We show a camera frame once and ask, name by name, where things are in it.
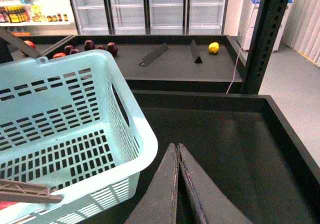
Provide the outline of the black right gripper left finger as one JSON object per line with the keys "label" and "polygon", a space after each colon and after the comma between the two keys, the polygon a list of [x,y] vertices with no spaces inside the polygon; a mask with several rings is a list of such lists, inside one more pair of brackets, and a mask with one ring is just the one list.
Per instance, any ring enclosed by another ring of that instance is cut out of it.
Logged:
{"label": "black right gripper left finger", "polygon": [[179,160],[176,146],[169,144],[142,199],[126,224],[175,224],[178,203]]}

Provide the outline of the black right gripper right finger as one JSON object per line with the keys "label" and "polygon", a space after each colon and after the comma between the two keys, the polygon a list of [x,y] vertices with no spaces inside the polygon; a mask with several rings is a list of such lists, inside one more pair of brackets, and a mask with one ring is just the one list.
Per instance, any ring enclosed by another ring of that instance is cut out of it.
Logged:
{"label": "black right gripper right finger", "polygon": [[197,224],[250,224],[183,144],[177,146],[180,172]]}

